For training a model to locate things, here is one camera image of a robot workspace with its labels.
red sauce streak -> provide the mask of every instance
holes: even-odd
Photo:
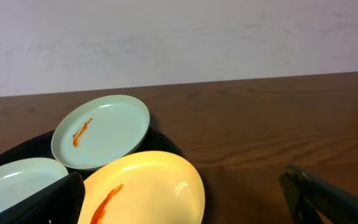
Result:
[[[103,200],[103,202],[99,205],[98,209],[96,209],[95,213],[92,216],[91,224],[101,224],[104,213],[106,213],[106,205],[109,203],[110,199],[118,193],[124,185],[120,184],[115,189],[112,189],[107,197]]]
[[[73,134],[73,145],[74,147],[78,147],[78,141],[80,141],[81,136],[88,129],[88,124],[92,121],[92,118],[89,121],[85,122],[84,126],[79,129],[75,134]]]

cream plate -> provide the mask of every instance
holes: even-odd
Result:
[[[88,177],[85,191],[78,224],[200,224],[203,218],[200,175],[184,158],[169,152],[118,159]]]
[[[97,169],[133,152],[149,121],[147,107],[137,98],[113,95],[92,100],[58,125],[52,137],[53,156],[67,167]]]
[[[31,158],[0,166],[0,212],[68,174],[56,160]]]

dish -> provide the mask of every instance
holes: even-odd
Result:
[[[200,175],[184,158],[169,152],[123,157],[96,171],[84,184],[78,224],[200,224],[203,218]]]
[[[137,98],[105,96],[72,111],[52,137],[52,154],[66,167],[96,170],[136,150],[150,123]]]
[[[0,166],[0,212],[67,174],[61,163],[47,158],[23,159]]]

round plate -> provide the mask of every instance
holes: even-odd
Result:
[[[67,167],[95,170],[135,151],[149,127],[137,98],[105,96],[72,111],[52,137],[53,156]]]
[[[23,159],[0,166],[0,212],[67,174],[61,163],[47,158]]]
[[[88,177],[85,191],[78,224],[200,224],[203,218],[200,175],[169,152],[139,152],[116,160]]]

brown wooden surface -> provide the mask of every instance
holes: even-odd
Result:
[[[290,223],[287,164],[358,195],[358,73],[0,98],[0,153],[112,94],[141,99],[199,169],[205,223]]]

